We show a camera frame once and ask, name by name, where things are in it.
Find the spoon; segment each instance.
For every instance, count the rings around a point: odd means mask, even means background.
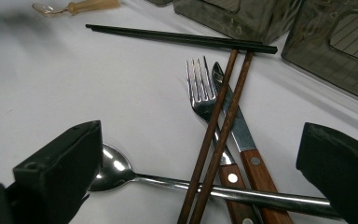
[[[91,11],[91,10],[106,9],[106,8],[113,8],[119,6],[120,6],[120,2],[118,0],[85,0],[78,3],[70,2],[68,4],[68,7],[60,8],[60,9],[42,3],[32,4],[32,7],[36,11],[45,15],[46,14],[55,15],[68,11],[73,16],[81,11]]]
[[[141,182],[181,190],[187,190],[189,186],[189,182],[184,180],[136,174],[131,169],[130,162],[117,149],[103,144],[103,167],[91,184],[89,191],[117,189],[129,182]],[[323,198],[220,186],[214,186],[211,195],[239,203],[253,203],[263,207],[341,219],[340,215],[330,206],[330,202]]]

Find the black chopsticks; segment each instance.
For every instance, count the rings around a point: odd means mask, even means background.
[[[149,40],[158,40],[165,42],[181,43],[188,45],[197,45],[217,49],[237,49],[249,50],[252,52],[275,54],[278,49],[276,47],[263,45],[260,42],[244,41],[229,38],[202,36],[202,35],[184,35],[176,33],[167,33],[160,31],[147,31],[139,29],[121,28],[113,26],[101,26],[86,24],[87,28],[92,31],[101,32],[111,35],[124,35]]]

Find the wooden knife handle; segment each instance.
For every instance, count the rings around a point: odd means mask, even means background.
[[[241,177],[240,169],[235,163],[230,165],[221,165],[219,168],[219,177],[223,186],[246,189]],[[226,204],[231,218],[231,223],[251,223],[250,221],[244,222],[246,218],[252,220],[254,224],[258,223],[255,210],[250,204],[236,203],[229,200],[226,200]]]
[[[269,174],[269,170],[256,148],[241,152],[241,159],[252,189],[278,192]],[[267,208],[261,208],[260,210],[265,224],[293,223],[286,211]]]

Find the fork tines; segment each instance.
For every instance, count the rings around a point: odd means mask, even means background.
[[[216,98],[216,89],[212,83],[212,77],[208,70],[205,57],[203,66],[200,59],[197,62],[191,60],[191,67],[186,61],[188,93],[192,104],[207,103]]]

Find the fork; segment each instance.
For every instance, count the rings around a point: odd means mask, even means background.
[[[200,60],[191,61],[191,66],[186,62],[188,95],[193,111],[206,123],[211,119],[213,107],[216,104],[216,87],[208,70],[205,57],[203,66]],[[216,144],[220,135],[219,127],[216,127],[213,143]],[[234,161],[228,148],[225,147],[220,161],[219,178],[223,186],[245,189],[241,172]],[[251,205],[226,201],[231,223],[256,224],[255,210]]]

